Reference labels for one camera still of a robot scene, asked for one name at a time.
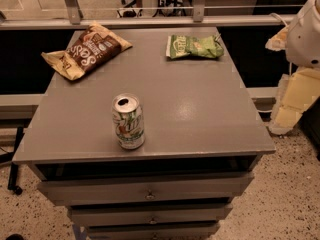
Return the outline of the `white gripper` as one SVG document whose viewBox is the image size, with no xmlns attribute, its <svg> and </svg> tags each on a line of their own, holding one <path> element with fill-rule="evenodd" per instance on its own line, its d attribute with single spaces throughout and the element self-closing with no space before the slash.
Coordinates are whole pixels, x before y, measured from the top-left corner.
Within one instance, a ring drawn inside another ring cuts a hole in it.
<svg viewBox="0 0 320 240">
<path fill-rule="evenodd" d="M 265 48 L 281 51 L 287 48 L 289 27 L 285 26 L 265 44 Z M 291 131 L 320 97 L 320 69 L 299 67 L 292 75 L 283 74 L 272 108 L 269 130 L 276 135 Z"/>
</svg>

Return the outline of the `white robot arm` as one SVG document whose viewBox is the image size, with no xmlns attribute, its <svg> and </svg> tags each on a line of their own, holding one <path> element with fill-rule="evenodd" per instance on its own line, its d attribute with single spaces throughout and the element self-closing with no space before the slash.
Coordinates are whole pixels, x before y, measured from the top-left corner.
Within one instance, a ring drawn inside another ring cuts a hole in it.
<svg viewBox="0 0 320 240">
<path fill-rule="evenodd" d="M 269 123 L 271 133 L 284 135 L 320 97 L 320 0 L 307 0 L 265 48 L 284 50 L 289 62 L 289 73 L 278 84 Z"/>
</svg>

